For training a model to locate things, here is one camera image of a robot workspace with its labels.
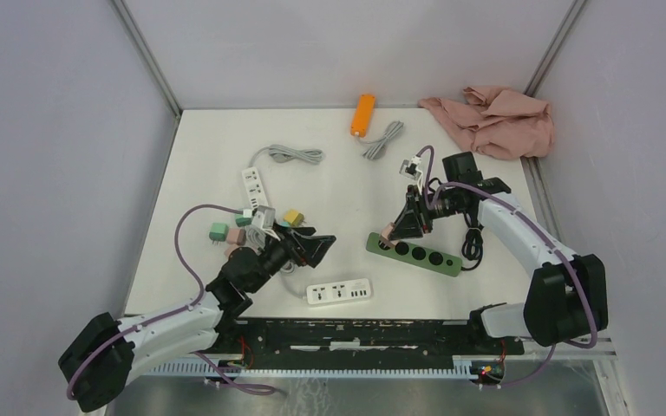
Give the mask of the pink plug from orange strip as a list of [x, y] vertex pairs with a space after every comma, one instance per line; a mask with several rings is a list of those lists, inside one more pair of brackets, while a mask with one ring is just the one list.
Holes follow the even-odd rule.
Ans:
[[244, 246], [246, 242], [246, 231], [244, 228], [231, 228], [225, 241], [230, 245]]

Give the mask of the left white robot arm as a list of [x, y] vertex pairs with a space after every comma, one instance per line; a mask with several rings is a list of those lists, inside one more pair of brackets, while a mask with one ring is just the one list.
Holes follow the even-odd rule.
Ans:
[[277, 235], [268, 236], [263, 248], [233, 250], [194, 298], [133, 317], [94, 316], [58, 360], [67, 398], [83, 412], [93, 412], [160, 364], [210, 347], [232, 350], [238, 341], [235, 321], [250, 308], [251, 294], [288, 263], [317, 267], [336, 242], [313, 227], [273, 230]]

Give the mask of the dark green power strip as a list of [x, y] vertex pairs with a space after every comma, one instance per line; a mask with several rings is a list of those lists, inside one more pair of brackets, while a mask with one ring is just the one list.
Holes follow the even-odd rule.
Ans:
[[460, 257], [405, 241], [387, 245], [380, 240], [380, 235], [375, 232], [370, 233], [367, 237], [365, 250], [371, 254], [429, 270], [443, 276], [457, 277], [462, 272], [463, 262]]

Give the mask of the yellow plug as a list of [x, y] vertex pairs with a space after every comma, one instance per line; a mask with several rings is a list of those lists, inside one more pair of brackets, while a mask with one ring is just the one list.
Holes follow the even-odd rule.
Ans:
[[289, 227], [298, 227], [304, 223], [304, 214], [295, 209], [289, 209], [282, 216], [283, 224]]

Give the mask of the orange power strip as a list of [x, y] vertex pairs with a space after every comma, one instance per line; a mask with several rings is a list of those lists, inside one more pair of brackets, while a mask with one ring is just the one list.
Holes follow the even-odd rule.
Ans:
[[367, 135], [369, 125], [375, 111], [375, 96], [362, 94], [356, 104], [356, 110], [352, 117], [349, 133], [357, 138]]

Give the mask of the green plug from orange strip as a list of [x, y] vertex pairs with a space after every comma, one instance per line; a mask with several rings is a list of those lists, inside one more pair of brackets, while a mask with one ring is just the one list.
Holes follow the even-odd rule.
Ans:
[[222, 244], [226, 241], [229, 231], [228, 224], [214, 222], [208, 231], [208, 237], [213, 244]]

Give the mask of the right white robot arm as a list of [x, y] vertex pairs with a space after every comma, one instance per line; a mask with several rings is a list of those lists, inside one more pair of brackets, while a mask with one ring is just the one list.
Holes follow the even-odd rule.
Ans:
[[472, 313], [467, 345], [487, 354], [501, 338], [519, 337], [542, 347], [565, 343], [594, 348], [608, 326], [603, 262], [595, 255], [579, 255], [532, 220], [502, 179], [484, 178], [472, 153], [443, 159], [447, 180], [435, 189], [428, 186], [431, 170], [421, 163], [421, 153], [402, 162], [399, 173], [413, 183], [385, 240], [397, 244], [422, 238], [433, 231], [435, 220], [461, 215], [494, 234], [531, 278], [522, 303]]

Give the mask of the small white power strip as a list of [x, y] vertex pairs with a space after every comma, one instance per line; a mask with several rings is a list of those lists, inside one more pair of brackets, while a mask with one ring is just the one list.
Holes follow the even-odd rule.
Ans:
[[254, 166], [247, 167], [240, 175], [250, 207], [257, 210], [259, 206], [270, 206], [259, 170]]

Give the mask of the long white power strip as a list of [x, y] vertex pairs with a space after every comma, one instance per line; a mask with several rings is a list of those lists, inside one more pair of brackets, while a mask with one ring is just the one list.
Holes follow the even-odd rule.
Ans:
[[373, 295], [371, 282], [368, 278], [318, 283], [306, 288], [305, 299], [310, 306], [339, 304], [344, 302], [360, 302]]

